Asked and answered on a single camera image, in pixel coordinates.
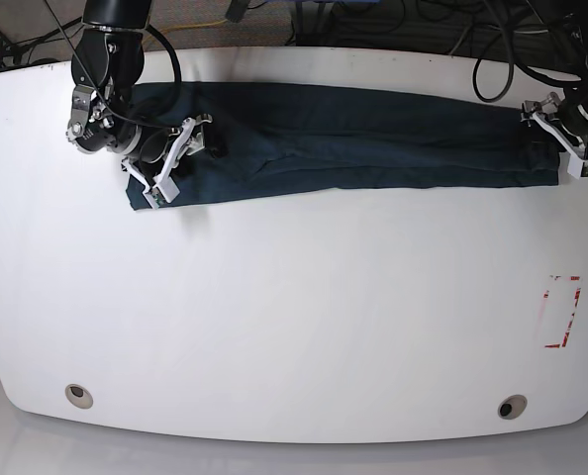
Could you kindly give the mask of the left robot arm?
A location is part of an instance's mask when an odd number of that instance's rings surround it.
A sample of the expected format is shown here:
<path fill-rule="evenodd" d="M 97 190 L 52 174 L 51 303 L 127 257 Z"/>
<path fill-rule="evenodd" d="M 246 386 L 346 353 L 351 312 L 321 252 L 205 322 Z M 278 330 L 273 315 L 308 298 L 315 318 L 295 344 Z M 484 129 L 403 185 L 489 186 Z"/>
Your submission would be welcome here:
<path fill-rule="evenodd" d="M 567 172 L 588 179 L 588 1 L 531 1 L 530 9 L 575 60 L 576 80 L 558 80 L 518 62 L 528 77 L 562 90 L 526 101 L 522 119 L 536 124 L 569 155 Z"/>

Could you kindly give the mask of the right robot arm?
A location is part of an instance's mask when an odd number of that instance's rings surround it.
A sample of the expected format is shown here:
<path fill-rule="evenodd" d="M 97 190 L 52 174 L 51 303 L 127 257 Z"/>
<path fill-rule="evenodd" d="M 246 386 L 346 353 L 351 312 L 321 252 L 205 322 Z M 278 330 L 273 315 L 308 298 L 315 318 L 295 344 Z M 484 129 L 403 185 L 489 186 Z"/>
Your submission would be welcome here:
<path fill-rule="evenodd" d="M 209 114 L 168 124 L 163 116 L 178 104 L 182 70 L 168 39 L 149 23 L 149 1 L 88 1 L 83 35 L 72 48 L 71 96 L 66 136 L 80 151 L 107 149 L 142 187 L 147 205 L 158 209 L 180 194 L 178 180 L 189 157 L 206 151 L 214 158 L 228 149 Z M 173 80 L 163 92 L 139 102 L 133 89 L 145 66 L 144 35 L 168 53 Z"/>

